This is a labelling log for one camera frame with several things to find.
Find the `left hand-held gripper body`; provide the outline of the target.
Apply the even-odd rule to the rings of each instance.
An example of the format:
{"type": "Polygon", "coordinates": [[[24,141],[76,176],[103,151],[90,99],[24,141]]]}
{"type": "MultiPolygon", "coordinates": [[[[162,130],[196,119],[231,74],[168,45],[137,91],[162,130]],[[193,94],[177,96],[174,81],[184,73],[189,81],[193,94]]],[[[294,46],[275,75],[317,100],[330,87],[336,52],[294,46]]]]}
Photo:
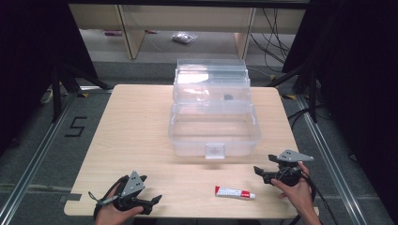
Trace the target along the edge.
{"type": "MultiPolygon", "coordinates": [[[[140,200],[138,195],[144,189],[145,184],[141,181],[140,175],[136,171],[133,171],[131,175],[122,177],[114,194],[115,199],[112,200],[113,206],[119,211],[128,211],[133,207],[140,206],[138,204],[140,200]]],[[[152,211],[152,207],[143,208],[144,211],[141,215],[149,215],[152,211]]]]}

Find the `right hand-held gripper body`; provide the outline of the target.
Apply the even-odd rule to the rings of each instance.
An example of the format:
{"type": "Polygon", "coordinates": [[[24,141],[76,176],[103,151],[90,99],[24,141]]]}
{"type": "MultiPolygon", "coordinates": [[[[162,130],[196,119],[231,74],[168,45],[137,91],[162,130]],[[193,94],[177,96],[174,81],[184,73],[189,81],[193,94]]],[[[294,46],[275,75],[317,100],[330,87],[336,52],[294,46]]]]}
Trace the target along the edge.
{"type": "Polygon", "coordinates": [[[299,182],[302,172],[299,163],[314,160],[311,156],[290,149],[283,151],[277,157],[279,160],[277,162],[279,170],[276,172],[275,179],[289,187],[293,187],[299,182]]]}

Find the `red and white tube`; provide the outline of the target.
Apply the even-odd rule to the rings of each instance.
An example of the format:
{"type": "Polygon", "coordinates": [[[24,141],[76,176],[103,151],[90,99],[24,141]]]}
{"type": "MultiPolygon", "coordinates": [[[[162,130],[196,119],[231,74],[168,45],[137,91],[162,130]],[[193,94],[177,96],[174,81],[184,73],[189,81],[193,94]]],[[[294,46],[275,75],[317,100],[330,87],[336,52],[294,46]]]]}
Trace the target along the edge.
{"type": "Polygon", "coordinates": [[[220,186],[215,187],[215,196],[216,197],[248,199],[248,200],[253,200],[255,198],[255,194],[251,193],[248,190],[229,188],[229,187],[220,187],[220,186]]]}

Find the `clear plastic storage box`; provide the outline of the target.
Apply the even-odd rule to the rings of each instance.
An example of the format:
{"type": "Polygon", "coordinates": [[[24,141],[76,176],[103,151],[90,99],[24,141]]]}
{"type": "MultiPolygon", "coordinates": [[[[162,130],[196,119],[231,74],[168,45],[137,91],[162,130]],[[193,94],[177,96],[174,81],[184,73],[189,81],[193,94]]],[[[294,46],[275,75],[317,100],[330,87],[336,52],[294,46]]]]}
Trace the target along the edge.
{"type": "Polygon", "coordinates": [[[179,59],[168,135],[178,156],[250,155],[261,140],[261,131],[245,62],[179,59]]]}

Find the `person's right hand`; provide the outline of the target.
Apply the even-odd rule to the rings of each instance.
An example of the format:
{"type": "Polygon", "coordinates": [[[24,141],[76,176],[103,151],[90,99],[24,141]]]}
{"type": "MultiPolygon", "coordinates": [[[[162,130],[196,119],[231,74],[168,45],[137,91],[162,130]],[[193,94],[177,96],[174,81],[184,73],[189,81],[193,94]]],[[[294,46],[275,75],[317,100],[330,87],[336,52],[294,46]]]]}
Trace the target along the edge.
{"type": "Polygon", "coordinates": [[[293,187],[287,186],[277,179],[272,179],[271,184],[283,192],[280,198],[287,198],[302,218],[316,216],[311,188],[303,178],[300,178],[293,187]]]}

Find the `person's left hand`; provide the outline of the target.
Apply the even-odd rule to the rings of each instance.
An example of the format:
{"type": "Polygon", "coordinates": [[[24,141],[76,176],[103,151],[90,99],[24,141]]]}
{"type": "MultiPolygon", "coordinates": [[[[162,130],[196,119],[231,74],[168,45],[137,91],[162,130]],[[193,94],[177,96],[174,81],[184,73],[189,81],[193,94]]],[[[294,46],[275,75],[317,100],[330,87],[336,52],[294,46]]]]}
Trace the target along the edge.
{"type": "Polygon", "coordinates": [[[102,206],[94,220],[94,225],[123,225],[127,220],[144,211],[142,206],[128,211],[119,211],[112,204],[102,206]]]}

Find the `black metal stand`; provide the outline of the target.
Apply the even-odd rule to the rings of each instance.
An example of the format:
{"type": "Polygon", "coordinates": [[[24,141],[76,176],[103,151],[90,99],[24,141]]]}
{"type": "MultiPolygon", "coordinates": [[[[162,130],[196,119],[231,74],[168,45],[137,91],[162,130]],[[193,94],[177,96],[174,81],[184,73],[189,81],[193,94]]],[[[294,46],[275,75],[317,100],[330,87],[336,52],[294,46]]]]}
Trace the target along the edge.
{"type": "Polygon", "coordinates": [[[77,94],[82,91],[80,85],[76,82],[76,78],[83,78],[90,83],[95,84],[102,90],[112,90],[113,87],[105,82],[102,82],[96,72],[86,73],[81,69],[68,65],[66,63],[56,63],[52,71],[52,88],[53,88],[53,104],[54,104],[54,123],[61,115],[61,87],[64,87],[68,93],[77,94]]]}
{"type": "Polygon", "coordinates": [[[294,76],[297,76],[296,82],[293,86],[293,91],[296,94],[303,94],[306,89],[309,90],[309,106],[307,110],[309,111],[310,117],[313,119],[313,122],[316,123],[316,73],[313,63],[307,61],[301,64],[300,66],[284,74],[281,78],[267,84],[267,87],[276,87],[277,85],[292,79],[294,76]]]}

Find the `dark curtain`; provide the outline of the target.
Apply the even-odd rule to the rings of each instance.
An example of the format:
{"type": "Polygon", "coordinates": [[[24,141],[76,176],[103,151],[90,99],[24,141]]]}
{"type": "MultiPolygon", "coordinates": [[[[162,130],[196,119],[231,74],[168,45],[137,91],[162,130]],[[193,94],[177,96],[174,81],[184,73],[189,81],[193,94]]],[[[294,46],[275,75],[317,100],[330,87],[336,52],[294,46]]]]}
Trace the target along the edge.
{"type": "Polygon", "coordinates": [[[0,0],[0,156],[52,82],[55,68],[98,77],[65,0],[0,0]]]}
{"type": "Polygon", "coordinates": [[[316,56],[327,107],[398,225],[398,0],[307,0],[289,71],[314,49],[330,17],[338,27],[316,56]]]}

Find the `clear plastic bag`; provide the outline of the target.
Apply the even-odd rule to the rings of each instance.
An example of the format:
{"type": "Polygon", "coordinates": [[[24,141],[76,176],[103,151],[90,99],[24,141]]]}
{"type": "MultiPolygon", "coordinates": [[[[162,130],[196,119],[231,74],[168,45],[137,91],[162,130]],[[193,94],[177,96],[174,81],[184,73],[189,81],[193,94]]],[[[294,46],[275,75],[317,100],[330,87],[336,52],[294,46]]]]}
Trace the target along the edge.
{"type": "Polygon", "coordinates": [[[196,39],[197,36],[189,32],[176,32],[172,34],[172,40],[182,44],[189,44],[196,39]]]}

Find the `light wooden desk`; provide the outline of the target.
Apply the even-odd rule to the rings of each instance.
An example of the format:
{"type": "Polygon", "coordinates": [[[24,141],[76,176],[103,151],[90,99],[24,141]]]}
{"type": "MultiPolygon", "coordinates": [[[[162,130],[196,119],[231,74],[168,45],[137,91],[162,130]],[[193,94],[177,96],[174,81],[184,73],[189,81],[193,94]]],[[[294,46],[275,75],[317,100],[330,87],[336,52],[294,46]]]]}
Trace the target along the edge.
{"type": "Polygon", "coordinates": [[[255,7],[71,4],[69,9],[80,29],[119,29],[130,59],[137,56],[146,30],[233,33],[238,57],[244,59],[249,35],[271,31],[266,19],[276,19],[279,34],[295,35],[304,15],[302,9],[255,7]]]}

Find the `metal floor rail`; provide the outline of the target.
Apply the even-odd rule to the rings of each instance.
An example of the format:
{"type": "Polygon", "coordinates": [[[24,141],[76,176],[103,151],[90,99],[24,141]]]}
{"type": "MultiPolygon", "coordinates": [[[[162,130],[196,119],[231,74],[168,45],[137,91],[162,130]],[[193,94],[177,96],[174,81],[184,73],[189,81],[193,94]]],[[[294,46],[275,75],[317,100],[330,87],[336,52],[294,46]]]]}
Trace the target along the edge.
{"type": "Polygon", "coordinates": [[[345,181],[344,175],[340,170],[336,159],[332,155],[319,125],[314,121],[313,117],[308,112],[304,114],[304,118],[309,130],[312,133],[317,148],[326,164],[326,167],[328,168],[331,179],[333,180],[333,183],[344,203],[347,213],[353,221],[353,224],[368,225],[365,216],[360,209],[360,205],[356,200],[351,188],[345,181]]]}
{"type": "Polygon", "coordinates": [[[69,111],[70,105],[74,102],[74,99],[76,97],[76,94],[68,94],[66,96],[65,103],[61,107],[61,113],[50,124],[43,140],[41,141],[31,160],[29,161],[29,164],[24,170],[21,178],[14,186],[5,204],[2,206],[2,209],[0,210],[0,225],[8,225],[15,215],[19,205],[23,200],[23,196],[28,190],[28,187],[35,177],[43,159],[45,159],[58,130],[62,126],[62,123],[65,120],[65,117],[69,111]]]}

